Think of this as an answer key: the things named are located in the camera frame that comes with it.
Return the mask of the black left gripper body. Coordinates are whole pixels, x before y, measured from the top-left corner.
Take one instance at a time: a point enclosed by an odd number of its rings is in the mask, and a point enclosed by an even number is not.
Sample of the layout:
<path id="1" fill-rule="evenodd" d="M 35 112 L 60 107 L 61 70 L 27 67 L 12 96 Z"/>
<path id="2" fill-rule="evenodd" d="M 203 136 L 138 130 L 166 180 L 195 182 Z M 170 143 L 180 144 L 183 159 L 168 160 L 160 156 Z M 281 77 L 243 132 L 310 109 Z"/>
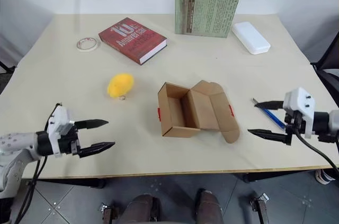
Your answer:
<path id="1" fill-rule="evenodd" d="M 78 130 L 75 126 L 67 132 L 66 135 L 61 135 L 58 139 L 59 150 L 62 154 L 78 155 L 80 150 Z"/>

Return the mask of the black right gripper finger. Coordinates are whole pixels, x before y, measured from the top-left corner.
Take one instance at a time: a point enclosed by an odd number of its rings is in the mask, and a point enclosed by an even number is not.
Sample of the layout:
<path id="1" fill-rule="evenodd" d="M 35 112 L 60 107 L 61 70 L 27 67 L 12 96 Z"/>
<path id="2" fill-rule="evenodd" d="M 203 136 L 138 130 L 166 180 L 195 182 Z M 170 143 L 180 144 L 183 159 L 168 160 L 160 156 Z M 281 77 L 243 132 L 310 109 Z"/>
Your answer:
<path id="1" fill-rule="evenodd" d="M 283 101 L 267 101 L 267 102 L 258 102 L 255 104 L 255 107 L 266 110 L 278 110 L 283 109 Z"/>
<path id="2" fill-rule="evenodd" d="M 291 145 L 291 135 L 273 133 L 270 130 L 263 129 L 248 129 L 247 131 L 266 140 L 277 141 L 282 142 L 285 145 Z"/>

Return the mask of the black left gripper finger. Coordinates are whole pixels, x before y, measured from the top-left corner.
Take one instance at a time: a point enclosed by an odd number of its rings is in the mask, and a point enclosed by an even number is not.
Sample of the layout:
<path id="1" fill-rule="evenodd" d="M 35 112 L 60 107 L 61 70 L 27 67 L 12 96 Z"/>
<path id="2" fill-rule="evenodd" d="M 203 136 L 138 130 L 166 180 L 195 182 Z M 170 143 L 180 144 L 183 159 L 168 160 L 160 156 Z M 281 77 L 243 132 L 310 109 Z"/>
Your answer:
<path id="1" fill-rule="evenodd" d="M 77 130 L 80 129 L 94 129 L 100 126 L 108 124 L 108 121 L 102 119 L 90 119 L 90 120 L 83 120 L 83 121 L 76 121 L 75 127 Z"/>
<path id="2" fill-rule="evenodd" d="M 78 151 L 78 155 L 80 158 L 88 157 L 91 155 L 96 155 L 105 150 L 108 150 L 114 145 L 115 145 L 115 142 L 100 142 L 100 143 L 92 144 L 89 147 L 81 148 Z"/>

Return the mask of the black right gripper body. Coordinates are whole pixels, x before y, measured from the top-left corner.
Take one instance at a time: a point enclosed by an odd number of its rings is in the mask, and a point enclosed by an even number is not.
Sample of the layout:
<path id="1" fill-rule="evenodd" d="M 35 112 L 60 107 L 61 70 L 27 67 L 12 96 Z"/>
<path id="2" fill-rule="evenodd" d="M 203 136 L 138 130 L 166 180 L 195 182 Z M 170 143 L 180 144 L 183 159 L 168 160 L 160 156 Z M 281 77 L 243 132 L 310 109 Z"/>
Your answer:
<path id="1" fill-rule="evenodd" d="M 305 121 L 302 118 L 302 113 L 299 111 L 294 111 L 293 115 L 289 115 L 288 113 L 285 115 L 285 123 L 286 123 L 286 139 L 284 143 L 286 145 L 290 145 L 292 141 L 292 135 L 295 135 L 295 131 L 297 130 L 300 134 L 305 133 Z"/>

